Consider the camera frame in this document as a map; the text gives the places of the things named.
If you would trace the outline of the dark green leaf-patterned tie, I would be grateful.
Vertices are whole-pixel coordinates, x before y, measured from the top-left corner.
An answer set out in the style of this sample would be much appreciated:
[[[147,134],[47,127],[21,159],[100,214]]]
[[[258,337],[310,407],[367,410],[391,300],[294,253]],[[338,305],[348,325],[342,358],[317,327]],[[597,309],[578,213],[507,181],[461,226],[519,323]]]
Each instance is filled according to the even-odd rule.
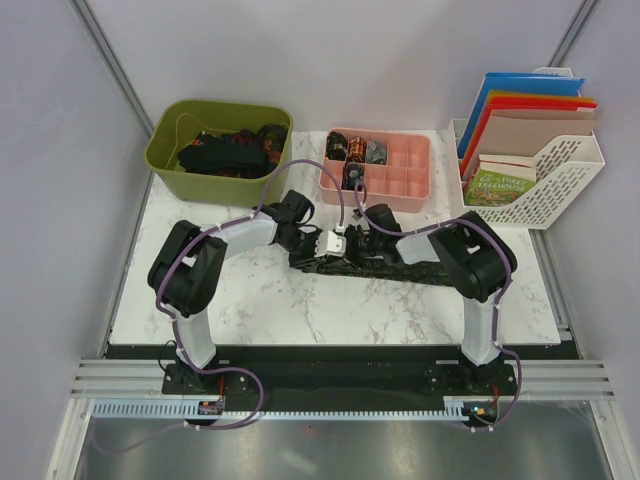
[[[453,283],[439,262],[387,264],[383,259],[365,258],[355,263],[342,257],[289,256],[289,266],[304,273],[325,276],[390,280],[431,286],[452,287]]]

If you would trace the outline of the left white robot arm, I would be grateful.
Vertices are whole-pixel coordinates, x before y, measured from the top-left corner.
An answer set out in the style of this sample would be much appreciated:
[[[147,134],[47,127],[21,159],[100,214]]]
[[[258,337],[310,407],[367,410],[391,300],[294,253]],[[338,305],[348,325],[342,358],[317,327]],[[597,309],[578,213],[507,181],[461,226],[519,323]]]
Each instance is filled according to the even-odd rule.
[[[299,192],[263,206],[259,212],[201,228],[187,220],[168,234],[147,276],[156,294],[157,308],[172,322],[179,358],[188,364],[185,382],[198,393],[208,393],[219,382],[219,369],[207,314],[224,262],[241,253],[273,243],[293,252],[313,248],[304,228],[315,207]]]

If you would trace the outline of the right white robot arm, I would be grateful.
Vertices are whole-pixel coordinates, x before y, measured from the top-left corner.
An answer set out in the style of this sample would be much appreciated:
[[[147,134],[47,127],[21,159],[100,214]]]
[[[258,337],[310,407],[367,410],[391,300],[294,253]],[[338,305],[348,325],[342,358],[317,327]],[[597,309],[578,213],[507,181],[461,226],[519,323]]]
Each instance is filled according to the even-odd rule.
[[[475,212],[446,221],[433,229],[402,232],[386,205],[363,214],[369,229],[350,226],[347,250],[358,260],[381,257],[411,282],[420,263],[437,262],[448,281],[464,297],[464,336],[458,381],[477,394],[489,387],[503,365],[506,350],[497,340],[499,304],[517,260],[511,249]]]

